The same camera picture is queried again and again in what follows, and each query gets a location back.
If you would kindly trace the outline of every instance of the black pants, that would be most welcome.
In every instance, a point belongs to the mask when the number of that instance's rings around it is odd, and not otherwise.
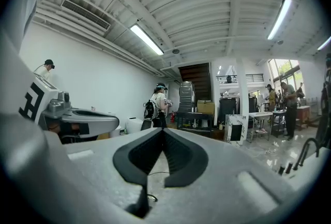
[[[294,137],[295,123],[296,123],[296,106],[287,107],[285,113],[286,130],[290,138]]]
[[[167,127],[167,121],[165,119],[165,115],[163,112],[160,112],[157,116],[157,118],[153,119],[153,127],[162,127],[166,128]]]

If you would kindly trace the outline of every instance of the railing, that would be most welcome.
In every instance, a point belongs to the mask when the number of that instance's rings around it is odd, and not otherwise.
[[[238,75],[216,76],[216,79],[219,83],[238,83]],[[263,82],[263,74],[246,74],[246,81],[247,83]]]

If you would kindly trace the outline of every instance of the ceiling light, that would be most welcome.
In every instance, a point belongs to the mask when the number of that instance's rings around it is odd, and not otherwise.
[[[141,40],[143,40],[151,49],[153,49],[156,54],[158,54],[159,56],[164,54],[164,52],[154,43],[153,40],[151,40],[151,38],[138,25],[135,24],[130,29]]]
[[[321,50],[322,48],[324,48],[331,40],[331,36],[323,43],[320,45],[319,48],[317,48],[317,50]]]
[[[284,0],[283,1],[282,5],[280,7],[280,10],[279,10],[278,16],[277,16],[276,23],[274,24],[273,29],[271,30],[270,34],[268,35],[268,40],[273,39],[273,37],[277,33],[281,23],[283,22],[286,14],[287,14],[290,6],[291,6],[291,3],[292,3],[292,0]]]

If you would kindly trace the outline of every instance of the air conditioning vent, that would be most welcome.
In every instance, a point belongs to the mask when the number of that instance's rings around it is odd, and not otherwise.
[[[96,28],[103,29],[103,31],[106,31],[110,26],[105,20],[71,1],[64,0],[61,7],[64,12],[70,13],[78,19],[84,20]]]

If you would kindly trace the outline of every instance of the staircase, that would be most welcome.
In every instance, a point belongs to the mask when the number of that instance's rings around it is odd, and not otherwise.
[[[181,67],[179,71],[183,81],[191,81],[194,84],[196,102],[212,99],[209,63]]]

